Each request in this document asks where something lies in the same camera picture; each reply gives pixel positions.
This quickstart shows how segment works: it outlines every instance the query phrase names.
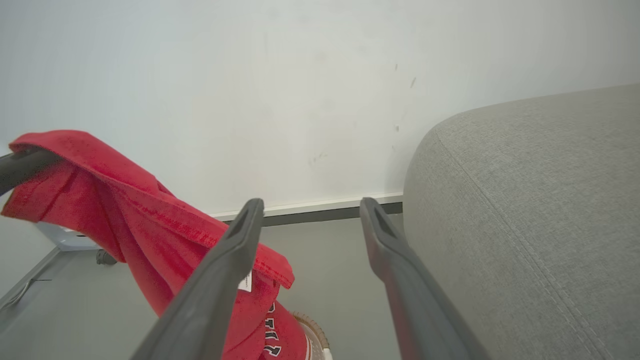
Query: red garment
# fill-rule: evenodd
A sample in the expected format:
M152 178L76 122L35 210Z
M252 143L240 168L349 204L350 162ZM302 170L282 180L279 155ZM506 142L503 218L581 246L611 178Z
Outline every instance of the red garment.
M158 315L162 315L220 239L227 225L177 199L152 174L105 143L81 131L30 133L9 145L55 152L61 161L17 186L2 215L44 221L79 231L131 272ZM224 360L258 359L264 350L265 319L280 285L294 277L287 260L260 244L252 292L239 290L225 342ZM278 323L295 322L287 311ZM288 326L280 359L305 357L300 326Z

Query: gray fabric upholstery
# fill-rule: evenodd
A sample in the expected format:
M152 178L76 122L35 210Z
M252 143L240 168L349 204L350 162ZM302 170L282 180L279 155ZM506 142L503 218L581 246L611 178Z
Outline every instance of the gray fabric upholstery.
M442 122L404 226L493 359L640 359L640 85Z

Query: sofa seam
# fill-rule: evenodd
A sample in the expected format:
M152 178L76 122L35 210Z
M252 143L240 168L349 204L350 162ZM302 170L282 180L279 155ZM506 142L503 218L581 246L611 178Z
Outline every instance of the sofa seam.
M542 262L542 259L540 259L540 257L535 253L535 251L532 250L532 249L528 249L527 248L527 246L525 245L525 242L528 244L529 247L531 247L531 244L528 243L528 241L526 241L525 239L523 239L523 236L518 231L516 231L516 229L514 229L514 227L512 225L509 224L509 222L507 221L509 219L506 216L506 214L503 215L500 211L498 211L497 206L491 201L491 199L489 199L489 197L485 194L483 189L478 185L478 183L473 179L473 177L471 177L471 175L469 175L469 173L462 166L462 164L460 163L458 158L453 156L453 154L451 153L449 148L444 145L444 143L440 139L440 135L438 134L438 129L436 127L433 129L433 132L435 134L435 138L438 140L438 143L440 143L440 146L442 146L442 148L446 151L447 155L449 155L449 157L453 161L455 161L457 166L464 172L465 180L466 181L470 181L472 183L473 187L477 189L476 192L479 192L479 195L481 196L481 199L483 200L482 201L483 206L487 210L489 210L489 212L492 214L492 216L494 216L496 218L496 220L498 220L498 224L500 225L500 228L507 234L507 237L509 238L509 242L512 244L513 248L516 249L516 251L523 257L523 259L527 263L527 266L529 267L529 269L531 269L531 272L536 276L536 279L538 280L539 284L547 292L547 295L549 296L549 298L556 305L556 308L558 309L558 311L560 311L560 313L562 314L562 316L566 320L567 324L572 328L574 334L576 335L576 337L578 337L578 339L580 340L580 342L582 343L584 348L587 350L587 352L589 352L590 356L593 358L593 353L591 352L591 350L589 349L587 344L582 339L582 336L580 336L579 331L572 324L572 321L567 317L567 315L562 310L561 306L557 303L557 300L555 299L555 297L551 294L551 292L549 292L548 286L545 286L545 281L553 289L554 293L556 293L556 296L560 299L560 301L563 303L563 305L567 308L567 312L569 312L569 315L573 318L573 322L575 322L576 325L578 325L580 327L581 332L583 332L583 335L585 335L585 337L587 337L588 341L591 343L591 346L593 346L595 348L595 350L598 352L598 355L600 355L600 357L602 357L603 359L607 359L605 354L602 354L601 351L599 351L599 349L596 346L594 340L591 339L589 334L584 329L585 325L581 324L579 319L576 319L576 316L574 314L572 314L571 310L574 310L575 312L580 314L580 316L582 317L582 320L584 320L584 322L587 324L586 327L593 333L593 335L600 342L600 344L602 344L603 349L606 351L606 353L609 355L609 357L611 359L613 359L613 356L611 355L611 353L609 352L607 347L604 345L602 340L598 337L598 335L593 330L593 328L591 327L589 322L582 316L582 313L577 309L577 306L571 300L571 298L569 297L567 292L562 289L560 284L557 282L556 278L551 274L551 271L545 266L544 262ZM523 254L522 250L515 243L515 241L512 239L512 237L515 237L515 238L518 239L518 242L520 242L520 246L522 246L524 248L524 252L526 253L526 255ZM528 257L531 258L531 261L534 263L534 265L538 269L538 271L536 271L534 269L534 267L531 265L531 263L529 262L529 259L527 259ZM541 269L541 267L544 268L548 272L548 275ZM540 278L538 273L540 273L542 275L542 278L544 279L544 281L543 281L543 279ZM559 293L560 291L564 293L565 297L568 299L568 301L571 304L571 306L569 304L567 304L566 301L563 299L563 297L560 295L560 293Z

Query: white clothing tag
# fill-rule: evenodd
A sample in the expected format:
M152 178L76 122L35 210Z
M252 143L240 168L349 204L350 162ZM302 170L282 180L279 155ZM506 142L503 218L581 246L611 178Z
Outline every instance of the white clothing tag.
M247 275L241 282L240 285L238 285L238 289L240 290L244 290L248 293L251 292L251 273L253 271L249 272L249 275Z

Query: white baseboard trim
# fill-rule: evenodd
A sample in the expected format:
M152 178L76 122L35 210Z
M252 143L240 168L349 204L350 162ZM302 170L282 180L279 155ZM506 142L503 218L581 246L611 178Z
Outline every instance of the white baseboard trim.
M360 201L363 197L372 197L376 199L380 204L390 204L392 202L402 202L402 192L397 193L381 193L376 195L363 195L358 197L347 197L345 199L333 199L324 201L304 202L302 204L291 204L272 206L264 209L265 217L274 217L277 215L288 215L298 213L310 213L312 211L355 208L360 206ZM220 221L229 221L236 218L236 215L240 210L229 211L226 213L209 214L210 217L216 218Z

